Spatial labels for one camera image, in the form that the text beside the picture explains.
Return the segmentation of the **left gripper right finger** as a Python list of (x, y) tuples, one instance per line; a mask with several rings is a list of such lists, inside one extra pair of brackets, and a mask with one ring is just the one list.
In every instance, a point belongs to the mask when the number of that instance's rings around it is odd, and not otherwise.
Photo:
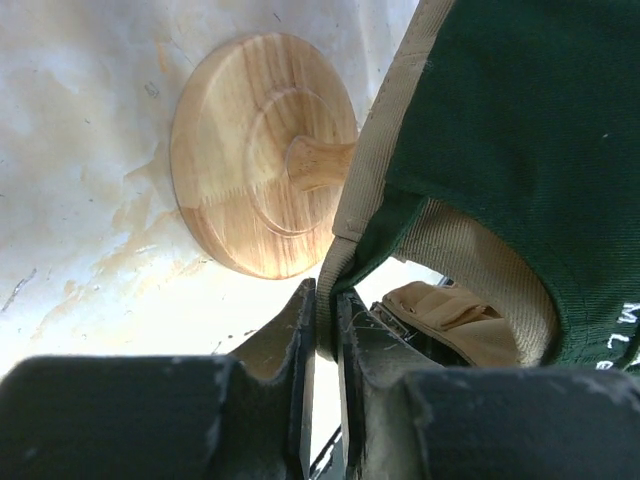
[(445, 368), (336, 300), (350, 479), (635, 479), (639, 385), (616, 371)]

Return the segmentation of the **wooden hat stand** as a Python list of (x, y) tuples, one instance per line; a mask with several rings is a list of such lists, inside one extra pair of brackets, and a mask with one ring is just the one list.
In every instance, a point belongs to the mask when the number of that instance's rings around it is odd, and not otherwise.
[(188, 79), (171, 132), (191, 234), (246, 275), (309, 270), (332, 242), (357, 134), (340, 76), (307, 41), (265, 33), (215, 49)]

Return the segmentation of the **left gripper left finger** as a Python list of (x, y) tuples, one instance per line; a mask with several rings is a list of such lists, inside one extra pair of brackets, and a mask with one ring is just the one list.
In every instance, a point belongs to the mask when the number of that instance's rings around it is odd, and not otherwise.
[(5, 479), (305, 479), (315, 283), (227, 355), (40, 356), (1, 384)]

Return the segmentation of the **dark green baseball cap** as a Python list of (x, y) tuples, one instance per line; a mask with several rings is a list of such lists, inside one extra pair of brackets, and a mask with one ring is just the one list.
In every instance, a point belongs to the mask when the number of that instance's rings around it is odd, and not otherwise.
[(338, 281), (393, 254), (504, 319), (524, 364), (639, 371), (639, 5), (457, 1)]

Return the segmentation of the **beige baseball cap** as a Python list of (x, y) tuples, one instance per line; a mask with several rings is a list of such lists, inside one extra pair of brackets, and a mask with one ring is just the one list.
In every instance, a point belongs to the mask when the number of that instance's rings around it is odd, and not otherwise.
[[(331, 291), (352, 271), (356, 251), (372, 231), (406, 111), (454, 5), (418, 3), (360, 132), (318, 282), (317, 349), (327, 359), (337, 355)], [(416, 263), (451, 281), (449, 287), (412, 282), (386, 294), (383, 304), (473, 366), (537, 366), (557, 337), (552, 300), (525, 261), (478, 221), (439, 200), (410, 215), (382, 257)]]

